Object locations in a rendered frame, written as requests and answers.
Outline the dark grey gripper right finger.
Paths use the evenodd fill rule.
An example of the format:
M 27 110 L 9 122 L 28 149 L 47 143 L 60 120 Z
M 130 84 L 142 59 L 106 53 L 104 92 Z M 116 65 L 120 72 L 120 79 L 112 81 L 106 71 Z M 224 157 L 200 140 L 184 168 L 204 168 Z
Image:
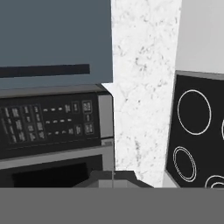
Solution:
M 151 188 L 151 185 L 137 179 L 133 171 L 115 171 L 112 177 L 114 188 Z

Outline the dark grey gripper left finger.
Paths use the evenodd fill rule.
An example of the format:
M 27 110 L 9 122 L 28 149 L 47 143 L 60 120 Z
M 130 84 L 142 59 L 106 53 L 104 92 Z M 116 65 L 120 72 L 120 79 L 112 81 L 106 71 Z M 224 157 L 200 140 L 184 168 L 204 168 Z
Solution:
M 92 171 L 89 178 L 75 185 L 76 188 L 111 188 L 112 171 Z

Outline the microwave door with dark window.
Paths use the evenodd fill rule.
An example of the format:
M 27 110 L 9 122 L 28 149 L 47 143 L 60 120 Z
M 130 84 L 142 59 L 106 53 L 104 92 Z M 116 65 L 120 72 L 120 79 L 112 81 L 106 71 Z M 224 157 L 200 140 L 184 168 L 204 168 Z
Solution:
M 114 169 L 112 145 L 6 159 L 0 161 L 0 188 L 74 187 L 92 171 Z

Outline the black and silver microwave oven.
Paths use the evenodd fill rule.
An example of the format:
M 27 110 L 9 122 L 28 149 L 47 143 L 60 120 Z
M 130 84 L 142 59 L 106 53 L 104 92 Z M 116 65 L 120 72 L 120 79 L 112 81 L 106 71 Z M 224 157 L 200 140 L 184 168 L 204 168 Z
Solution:
M 0 161 L 114 147 L 113 96 L 101 85 L 0 90 Z

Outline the blue-grey cupboard door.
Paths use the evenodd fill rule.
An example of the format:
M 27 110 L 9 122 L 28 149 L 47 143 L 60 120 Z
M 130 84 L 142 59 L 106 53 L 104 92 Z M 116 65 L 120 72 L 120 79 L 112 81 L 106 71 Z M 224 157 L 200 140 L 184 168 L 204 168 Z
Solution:
M 111 0 L 0 0 L 0 67 L 89 64 L 89 74 L 0 78 L 0 89 L 113 81 Z

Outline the black hob with white rings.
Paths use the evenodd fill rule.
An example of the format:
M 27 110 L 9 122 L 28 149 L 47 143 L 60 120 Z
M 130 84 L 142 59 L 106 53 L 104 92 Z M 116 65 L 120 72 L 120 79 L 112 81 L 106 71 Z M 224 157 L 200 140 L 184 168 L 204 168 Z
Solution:
M 163 186 L 224 188 L 224 75 L 175 72 Z

